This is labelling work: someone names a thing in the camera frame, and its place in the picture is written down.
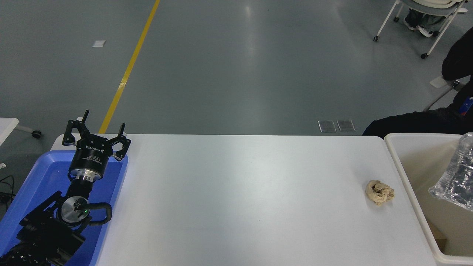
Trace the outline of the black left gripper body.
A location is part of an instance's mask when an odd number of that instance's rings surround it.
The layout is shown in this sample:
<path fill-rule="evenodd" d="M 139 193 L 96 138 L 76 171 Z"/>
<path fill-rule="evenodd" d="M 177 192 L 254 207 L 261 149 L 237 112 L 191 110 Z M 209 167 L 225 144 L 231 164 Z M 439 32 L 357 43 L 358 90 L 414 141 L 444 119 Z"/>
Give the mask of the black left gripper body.
<path fill-rule="evenodd" d="M 117 142 L 95 134 L 81 138 L 76 143 L 70 172 L 82 169 L 105 172 L 109 158 L 113 154 L 113 146 L 116 144 Z"/>

